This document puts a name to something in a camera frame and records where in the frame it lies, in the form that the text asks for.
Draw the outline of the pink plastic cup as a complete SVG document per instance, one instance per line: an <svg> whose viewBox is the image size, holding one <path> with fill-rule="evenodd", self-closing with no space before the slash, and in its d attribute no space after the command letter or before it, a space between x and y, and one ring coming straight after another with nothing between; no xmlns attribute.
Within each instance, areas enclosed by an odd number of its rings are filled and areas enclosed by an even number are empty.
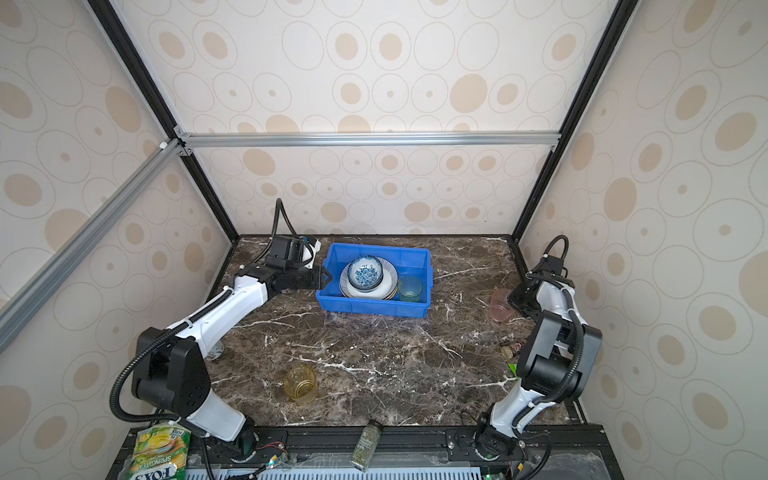
<svg viewBox="0 0 768 480"><path fill-rule="evenodd" d="M487 317L489 320L503 324L510 321L516 310L509 303L509 296L512 291L510 289L499 288L496 289L490 299L490 303L487 309Z"/></svg>

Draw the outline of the blue dotted ceramic bowl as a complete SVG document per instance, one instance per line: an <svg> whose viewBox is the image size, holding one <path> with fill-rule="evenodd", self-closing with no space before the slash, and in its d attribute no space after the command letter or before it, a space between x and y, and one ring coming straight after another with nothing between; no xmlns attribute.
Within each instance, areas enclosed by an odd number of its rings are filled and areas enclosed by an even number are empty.
<svg viewBox="0 0 768 480"><path fill-rule="evenodd" d="M360 256L347 266L349 284L359 291L370 291L383 281L384 270L381 260L376 256Z"/></svg>

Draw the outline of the black striped white plate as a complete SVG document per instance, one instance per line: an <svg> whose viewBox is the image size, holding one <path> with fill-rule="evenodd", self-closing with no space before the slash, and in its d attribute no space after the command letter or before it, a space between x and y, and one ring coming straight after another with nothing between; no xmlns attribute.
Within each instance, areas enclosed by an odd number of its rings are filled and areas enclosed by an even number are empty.
<svg viewBox="0 0 768 480"><path fill-rule="evenodd" d="M345 297L390 300L397 292L398 273L384 258L360 256L344 267L339 285Z"/></svg>

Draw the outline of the green glass cup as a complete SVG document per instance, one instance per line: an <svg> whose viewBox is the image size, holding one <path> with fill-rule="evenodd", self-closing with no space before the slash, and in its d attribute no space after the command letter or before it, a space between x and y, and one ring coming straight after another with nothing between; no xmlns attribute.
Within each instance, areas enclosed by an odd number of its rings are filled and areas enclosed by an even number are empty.
<svg viewBox="0 0 768 480"><path fill-rule="evenodd" d="M416 276L401 276L398 280L398 297L402 302L415 302L421 300L423 283Z"/></svg>

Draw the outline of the yellow glass cup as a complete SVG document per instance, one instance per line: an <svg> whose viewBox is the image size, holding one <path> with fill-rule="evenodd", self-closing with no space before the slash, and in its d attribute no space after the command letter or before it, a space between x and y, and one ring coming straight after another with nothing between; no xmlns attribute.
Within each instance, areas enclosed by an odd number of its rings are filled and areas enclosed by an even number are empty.
<svg viewBox="0 0 768 480"><path fill-rule="evenodd" d="M291 367L284 377L283 390L296 402L312 402L317 395L317 377L314 370L306 365Z"/></svg>

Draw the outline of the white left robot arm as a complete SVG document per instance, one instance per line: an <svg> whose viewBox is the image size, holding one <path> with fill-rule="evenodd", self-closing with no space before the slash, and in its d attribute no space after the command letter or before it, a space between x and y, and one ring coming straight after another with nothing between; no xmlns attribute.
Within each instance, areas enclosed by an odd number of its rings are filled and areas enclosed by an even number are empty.
<svg viewBox="0 0 768 480"><path fill-rule="evenodd" d="M285 290L320 290L332 275L314 260L314 236L276 236L263 258L240 268L233 283L188 317L139 337L128 376L132 395L160 410L162 420L212 437L247 456L254 422L213 390L205 358L242 319Z"/></svg>

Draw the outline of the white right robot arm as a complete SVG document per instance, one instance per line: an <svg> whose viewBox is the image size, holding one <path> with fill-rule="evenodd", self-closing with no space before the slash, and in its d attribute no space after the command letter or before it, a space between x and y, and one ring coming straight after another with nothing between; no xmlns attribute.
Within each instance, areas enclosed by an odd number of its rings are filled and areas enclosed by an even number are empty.
<svg viewBox="0 0 768 480"><path fill-rule="evenodd" d="M520 438L541 412L578 398L586 387L602 345L602 332L587 324L576 305L573 281L562 257L544 254L508 303L535 322L520 351L518 383L490 410L490 426Z"/></svg>

